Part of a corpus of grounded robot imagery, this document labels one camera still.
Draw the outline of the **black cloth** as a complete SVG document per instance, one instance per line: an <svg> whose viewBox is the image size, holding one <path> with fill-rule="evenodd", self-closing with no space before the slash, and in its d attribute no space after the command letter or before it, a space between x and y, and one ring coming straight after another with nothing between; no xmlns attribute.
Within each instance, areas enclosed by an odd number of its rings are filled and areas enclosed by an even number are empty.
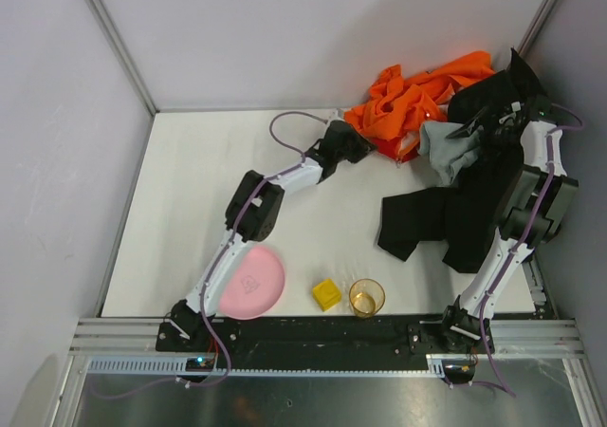
<svg viewBox="0 0 607 427"><path fill-rule="evenodd" d="M507 69L456 94L454 113L469 121L483 106L490 110L526 103L543 92L531 67L513 51ZM523 159L519 142L488 151L481 148L477 161L451 186L383 198L378 246L405 261L422 241L446 241L446 265L460 273L478 271L494 239L502 195Z"/></svg>

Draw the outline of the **grey light blue cloth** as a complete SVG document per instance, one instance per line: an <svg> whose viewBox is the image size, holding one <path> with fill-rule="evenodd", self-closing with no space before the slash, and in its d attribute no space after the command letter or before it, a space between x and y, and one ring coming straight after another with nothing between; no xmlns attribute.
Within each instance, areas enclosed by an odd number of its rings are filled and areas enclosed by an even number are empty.
<svg viewBox="0 0 607 427"><path fill-rule="evenodd" d="M425 121L419 130L418 154L428 159L443 187L451 186L460 172L472 166L480 155L479 131L448 139L448 135L461 127L461 123Z"/></svg>

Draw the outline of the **red cloth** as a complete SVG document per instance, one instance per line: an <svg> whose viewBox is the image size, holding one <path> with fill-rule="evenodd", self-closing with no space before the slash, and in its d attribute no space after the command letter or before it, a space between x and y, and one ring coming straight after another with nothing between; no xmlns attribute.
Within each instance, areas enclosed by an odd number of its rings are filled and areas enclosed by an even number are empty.
<svg viewBox="0 0 607 427"><path fill-rule="evenodd" d="M372 138L371 142L380 154L402 164L418 156L420 137L417 131L410 131L402 137L390 140Z"/></svg>

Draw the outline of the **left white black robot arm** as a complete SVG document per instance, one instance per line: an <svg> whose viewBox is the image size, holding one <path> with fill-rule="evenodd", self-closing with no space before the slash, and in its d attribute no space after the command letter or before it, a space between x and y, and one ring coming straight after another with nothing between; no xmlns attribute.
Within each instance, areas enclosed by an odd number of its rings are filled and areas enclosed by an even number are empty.
<svg viewBox="0 0 607 427"><path fill-rule="evenodd" d="M319 121L325 132L304 151L280 140L274 131L276 121L287 116ZM250 250L272 233L285 197L327 180L341 162L356 164L377 149L345 120L303 111L275 116L268 131L275 142L297 154L297 162L269 176L254 170L244 174L226 209L219 247L194 288L163 318L157 333L160 344L194 347L209 337L217 339L211 318L219 311L221 297Z"/></svg>

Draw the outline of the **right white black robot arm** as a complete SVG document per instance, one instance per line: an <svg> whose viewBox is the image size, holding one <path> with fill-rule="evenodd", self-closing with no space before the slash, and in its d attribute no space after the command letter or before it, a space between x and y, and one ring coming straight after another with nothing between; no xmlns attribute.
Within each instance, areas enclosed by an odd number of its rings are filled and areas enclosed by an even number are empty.
<svg viewBox="0 0 607 427"><path fill-rule="evenodd" d="M560 141L565 128L557 125L556 109L546 97L538 96L526 102L515 118L523 164L502 195L483 265L443 315L442 342L451 353L490 348L489 322L499 295L522 262L554 237L579 187L562 166Z"/></svg>

